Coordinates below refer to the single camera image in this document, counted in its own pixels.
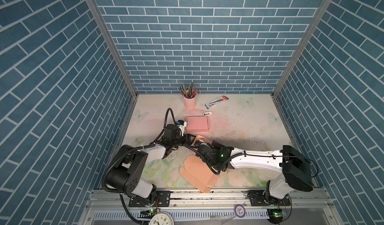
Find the pink paper box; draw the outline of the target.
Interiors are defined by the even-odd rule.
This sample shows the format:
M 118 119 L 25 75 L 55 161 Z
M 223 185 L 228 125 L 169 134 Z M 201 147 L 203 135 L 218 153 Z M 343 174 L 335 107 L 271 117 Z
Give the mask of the pink paper box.
M 205 116 L 186 117 L 187 132 L 189 134 L 206 133 L 209 131 L 209 120 Z

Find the peach paper box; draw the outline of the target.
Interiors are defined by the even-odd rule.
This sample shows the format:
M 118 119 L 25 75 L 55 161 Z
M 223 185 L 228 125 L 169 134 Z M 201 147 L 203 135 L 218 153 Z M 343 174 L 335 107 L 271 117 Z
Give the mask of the peach paper box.
M 215 175 L 207 164 L 196 155 L 187 156 L 179 172 L 185 180 L 201 193 L 210 193 L 211 187 L 214 186 L 219 179 L 219 176 Z

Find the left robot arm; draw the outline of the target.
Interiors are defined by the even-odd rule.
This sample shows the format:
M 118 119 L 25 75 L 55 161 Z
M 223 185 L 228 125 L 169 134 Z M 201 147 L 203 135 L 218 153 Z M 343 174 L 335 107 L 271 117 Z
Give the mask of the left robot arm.
M 122 146 L 111 160 L 102 177 L 103 190 L 128 197 L 139 197 L 152 203 L 156 186 L 143 179 L 145 165 L 165 159 L 188 139 L 187 122 L 177 121 L 166 125 L 159 136 L 147 146 Z

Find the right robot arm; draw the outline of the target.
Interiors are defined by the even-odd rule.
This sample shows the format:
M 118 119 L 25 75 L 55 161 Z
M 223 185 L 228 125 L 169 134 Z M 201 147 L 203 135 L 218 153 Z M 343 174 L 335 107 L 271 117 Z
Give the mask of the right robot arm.
M 197 145 L 192 145 L 192 148 L 197 149 L 196 156 L 215 175 L 228 169 L 259 169 L 276 173 L 277 176 L 268 180 L 266 190 L 262 193 L 264 201 L 269 205 L 283 200 L 293 190 L 313 191 L 312 160 L 292 146 L 284 145 L 280 150 L 261 152 L 197 140 Z

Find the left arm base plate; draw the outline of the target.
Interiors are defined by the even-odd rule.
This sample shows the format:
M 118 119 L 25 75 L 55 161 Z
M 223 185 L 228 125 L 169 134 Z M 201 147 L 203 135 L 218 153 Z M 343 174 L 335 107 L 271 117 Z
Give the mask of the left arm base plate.
M 147 198 L 135 196 L 129 201 L 130 208 L 138 207 L 169 207 L 171 191 L 151 192 Z

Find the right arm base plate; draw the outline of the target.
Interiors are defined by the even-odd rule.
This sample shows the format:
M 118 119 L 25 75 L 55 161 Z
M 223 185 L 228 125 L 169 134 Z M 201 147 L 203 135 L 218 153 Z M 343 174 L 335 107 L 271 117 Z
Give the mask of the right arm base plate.
M 277 199 L 270 195 L 267 195 L 267 192 L 263 190 L 249 190 L 247 193 L 247 197 L 250 200 L 252 207 L 284 207 L 290 206 L 292 204 L 291 199 L 288 195 L 286 195 L 283 199 Z

